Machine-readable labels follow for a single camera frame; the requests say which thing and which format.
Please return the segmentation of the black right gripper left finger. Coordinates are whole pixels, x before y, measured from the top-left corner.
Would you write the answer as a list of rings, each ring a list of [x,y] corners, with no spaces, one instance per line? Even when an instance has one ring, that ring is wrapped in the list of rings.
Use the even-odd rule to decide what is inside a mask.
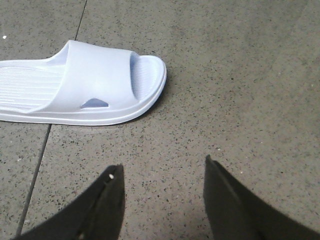
[[[75,200],[19,240],[116,240],[125,212],[123,165],[111,165]]]

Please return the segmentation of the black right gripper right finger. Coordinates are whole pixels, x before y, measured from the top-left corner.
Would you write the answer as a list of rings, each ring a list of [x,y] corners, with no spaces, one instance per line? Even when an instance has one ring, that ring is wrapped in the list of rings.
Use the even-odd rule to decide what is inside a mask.
[[[276,210],[205,158],[203,198],[216,240],[318,240],[320,234]]]

